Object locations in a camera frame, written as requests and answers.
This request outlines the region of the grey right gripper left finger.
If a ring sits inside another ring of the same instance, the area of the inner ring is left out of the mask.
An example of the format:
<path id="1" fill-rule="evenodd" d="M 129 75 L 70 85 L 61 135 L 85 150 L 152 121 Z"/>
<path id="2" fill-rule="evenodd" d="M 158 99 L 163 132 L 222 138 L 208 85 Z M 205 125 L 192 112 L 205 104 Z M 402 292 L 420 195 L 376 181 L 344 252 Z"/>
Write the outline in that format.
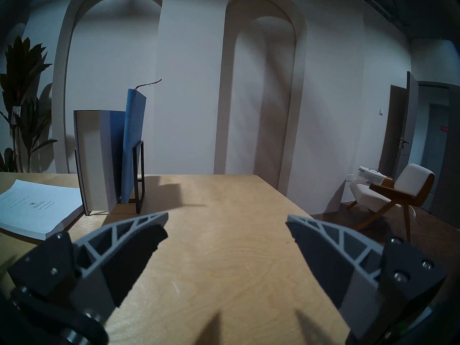
<path id="1" fill-rule="evenodd" d="M 52 235 L 7 269 L 17 288 L 40 301 L 108 320 L 168 235 L 168 212 L 103 225 L 72 242 Z"/>

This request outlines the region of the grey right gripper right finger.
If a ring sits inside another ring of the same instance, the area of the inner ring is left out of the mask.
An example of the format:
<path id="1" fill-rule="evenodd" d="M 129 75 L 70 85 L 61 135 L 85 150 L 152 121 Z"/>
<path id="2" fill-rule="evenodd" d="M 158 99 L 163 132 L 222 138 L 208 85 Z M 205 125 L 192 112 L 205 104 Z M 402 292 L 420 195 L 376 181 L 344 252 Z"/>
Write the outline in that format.
<path id="1" fill-rule="evenodd" d="M 396 344 L 418 325 L 447 273 L 409 241 L 289 214 L 286 226 L 350 329 L 346 344 Z"/>

